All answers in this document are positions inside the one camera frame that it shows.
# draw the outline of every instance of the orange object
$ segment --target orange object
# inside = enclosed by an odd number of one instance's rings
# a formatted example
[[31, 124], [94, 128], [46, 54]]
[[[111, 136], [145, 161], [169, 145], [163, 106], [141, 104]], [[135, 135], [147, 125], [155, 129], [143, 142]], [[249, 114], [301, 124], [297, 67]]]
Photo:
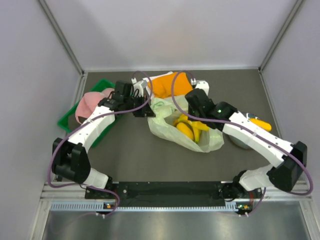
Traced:
[[[171, 85], [174, 80], [177, 72], [174, 72], [170, 75], [160, 76], [152, 80], [153, 93], [156, 98], [165, 99], [171, 97]], [[188, 81], [187, 75], [185, 72], [182, 72], [178, 75], [174, 83], [174, 95], [186, 95], [192, 90], [192, 86]]]

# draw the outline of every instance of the white bag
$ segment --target white bag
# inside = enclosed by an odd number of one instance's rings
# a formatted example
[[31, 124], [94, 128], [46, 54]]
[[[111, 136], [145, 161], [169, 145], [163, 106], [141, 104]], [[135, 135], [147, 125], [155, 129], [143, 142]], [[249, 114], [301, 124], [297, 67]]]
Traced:
[[[188, 111], [188, 102], [184, 95], [176, 96], [176, 102], [184, 111]], [[199, 143], [195, 143], [176, 127], [173, 123], [182, 114], [178, 111], [171, 97], [165, 99], [154, 97], [151, 100], [151, 108], [156, 117], [149, 117], [150, 131], [159, 138], [175, 142], [195, 152], [208, 153], [218, 150], [225, 143], [222, 132], [210, 128], [202, 131]]]

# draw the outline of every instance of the pink object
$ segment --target pink object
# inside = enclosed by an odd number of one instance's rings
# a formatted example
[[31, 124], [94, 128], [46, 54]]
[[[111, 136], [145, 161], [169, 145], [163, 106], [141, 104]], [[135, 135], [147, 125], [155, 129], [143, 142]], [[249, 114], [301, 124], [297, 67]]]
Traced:
[[114, 91], [113, 88], [106, 88], [102, 92], [98, 91], [90, 91], [83, 95], [83, 98], [81, 98], [78, 107], [75, 110], [75, 119], [79, 124], [82, 124], [80, 122], [79, 117], [82, 118], [89, 118], [90, 115], [94, 112], [96, 109], [98, 103], [103, 99], [110, 96], [110, 93]]

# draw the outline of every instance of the metal floor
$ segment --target metal floor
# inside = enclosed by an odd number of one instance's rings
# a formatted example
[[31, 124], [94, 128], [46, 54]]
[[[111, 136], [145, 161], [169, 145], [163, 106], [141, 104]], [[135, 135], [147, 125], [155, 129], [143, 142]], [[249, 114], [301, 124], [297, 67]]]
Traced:
[[117, 212], [105, 220], [50, 212], [43, 240], [309, 240], [299, 202], [264, 202], [250, 217], [219, 212]]
[[[168, 71], [149, 71], [156, 76]], [[210, 85], [213, 102], [225, 101], [242, 112], [269, 122], [277, 134], [267, 96], [257, 69], [197, 70], [197, 80]], [[130, 81], [132, 72], [89, 72], [85, 92], [99, 80]], [[77, 126], [74, 117], [69, 126]], [[242, 170], [253, 170], [268, 162], [253, 150], [234, 146], [227, 136], [217, 151], [199, 153], [154, 136], [146, 118], [127, 114], [95, 148], [89, 151], [91, 166], [114, 181], [230, 181]]]

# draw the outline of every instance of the green basket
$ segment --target green basket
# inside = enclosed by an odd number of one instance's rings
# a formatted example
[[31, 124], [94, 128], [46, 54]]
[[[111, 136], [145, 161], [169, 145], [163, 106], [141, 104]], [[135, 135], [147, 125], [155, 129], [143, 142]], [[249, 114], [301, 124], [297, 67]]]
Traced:
[[[102, 92], [103, 90], [107, 89], [107, 88], [115, 88], [115, 84], [113, 82], [110, 82], [106, 79], [101, 79], [91, 90], [90, 92]], [[79, 102], [77, 102], [76, 105], [74, 105], [59, 121], [58, 121], [58, 126], [61, 127], [62, 129], [66, 130], [68, 133], [71, 133], [71, 130], [69, 129], [69, 123], [68, 123], [68, 119], [70, 115], [75, 114], [77, 106], [78, 106]], [[122, 115], [119, 115], [116, 120], [110, 124], [109, 126], [107, 126], [102, 133], [100, 134], [100, 136], [97, 137], [97, 139], [93, 142], [92, 147], [96, 147], [98, 145], [98, 143], [103, 139], [103, 137], [107, 134], [107, 132], [110, 131], [110, 129], [116, 124], [116, 122], [121, 118]]]

